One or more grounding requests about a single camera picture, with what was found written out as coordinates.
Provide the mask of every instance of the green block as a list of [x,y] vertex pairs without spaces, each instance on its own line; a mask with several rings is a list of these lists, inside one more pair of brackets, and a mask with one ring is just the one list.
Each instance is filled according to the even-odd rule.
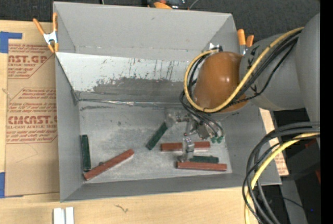
[[89,140],[88,135],[81,135],[81,152],[82,152],[82,161],[83,161],[83,170],[88,172],[92,169],[90,161],[90,150],[89,150]]
[[217,141],[218,143],[221,143],[222,140],[223,140],[223,136],[220,136],[220,137],[218,137],[218,139],[217,139],[216,141]]
[[148,143],[146,144],[146,148],[149,150],[152,150],[157,142],[161,139],[161,137],[164,135],[165,131],[168,129],[165,122],[162,123],[162,125],[158,128],[156,133],[153,135],[153,137],[150,138]]
[[190,161],[192,162],[205,162],[205,163],[215,163],[217,164],[219,162],[219,158],[216,156],[199,156],[194,155]]

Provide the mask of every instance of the red stick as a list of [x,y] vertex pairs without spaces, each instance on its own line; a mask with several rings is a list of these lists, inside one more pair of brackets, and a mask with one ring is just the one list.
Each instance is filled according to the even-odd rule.
[[227,164],[185,161],[185,162],[177,162],[177,168],[195,169],[195,170],[217,170],[219,172],[224,172],[227,170]]
[[128,149],[127,151],[123,152],[122,154],[117,155],[114,158],[108,160],[107,162],[105,162],[105,163],[93,168],[92,170],[84,173],[83,177],[85,178],[85,180],[90,180],[90,179],[96,177],[97,175],[105,172],[106,170],[108,170],[108,169],[118,165],[119,163],[125,161],[126,159],[128,159],[132,155],[134,155],[133,149]]

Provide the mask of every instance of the black cable bundle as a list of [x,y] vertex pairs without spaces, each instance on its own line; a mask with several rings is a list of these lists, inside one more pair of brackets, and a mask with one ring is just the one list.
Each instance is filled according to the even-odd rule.
[[[319,123],[312,123],[312,122],[302,122],[302,123],[294,123],[294,124],[289,124],[282,126],[280,128],[277,128],[273,131],[271,131],[269,134],[267,134],[253,149],[251,152],[248,162],[247,162],[247,168],[246,168],[246,177],[242,185],[242,195],[244,198],[244,201],[248,207],[248,209],[253,213],[255,218],[258,220],[259,223],[269,223],[269,224],[280,224],[276,216],[274,215],[272,209],[270,208],[265,195],[262,190],[262,186],[260,184],[260,181],[257,181],[257,189],[259,192],[259,196],[261,197],[261,200],[263,201],[263,204],[265,206],[266,211],[268,212],[268,215],[264,211],[264,209],[261,207],[259,204],[257,198],[255,197],[254,191],[251,188],[251,179],[250,175],[254,173],[258,167],[261,165],[263,160],[270,154],[270,152],[278,145],[271,146],[268,148],[262,155],[259,155],[261,148],[263,147],[264,144],[266,144],[268,141],[270,141],[273,138],[283,138],[283,141],[290,141],[290,140],[295,140],[295,137],[303,134],[303,133],[320,133],[320,128],[313,128],[313,127],[319,127]],[[313,139],[318,137],[317,136],[312,136],[312,137],[306,137],[304,139]],[[245,194],[245,186],[248,187],[249,194],[251,196],[251,199],[258,210],[257,214],[254,209],[251,207],[249,204],[246,194]]]

